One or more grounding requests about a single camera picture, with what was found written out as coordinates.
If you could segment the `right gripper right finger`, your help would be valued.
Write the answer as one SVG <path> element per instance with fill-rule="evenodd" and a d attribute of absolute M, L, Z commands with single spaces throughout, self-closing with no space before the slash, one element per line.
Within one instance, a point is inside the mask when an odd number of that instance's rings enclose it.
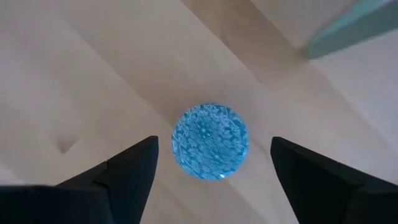
<path fill-rule="evenodd" d="M 300 224 L 397 224 L 397 186 L 282 137 L 271 142 L 279 182 Z"/>

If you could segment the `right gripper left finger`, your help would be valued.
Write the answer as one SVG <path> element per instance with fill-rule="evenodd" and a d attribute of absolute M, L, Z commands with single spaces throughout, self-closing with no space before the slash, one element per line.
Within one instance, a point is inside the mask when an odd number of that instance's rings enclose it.
<path fill-rule="evenodd" d="M 140 223 L 159 139 L 149 136 L 60 184 L 1 186 L 1 223 Z"/>

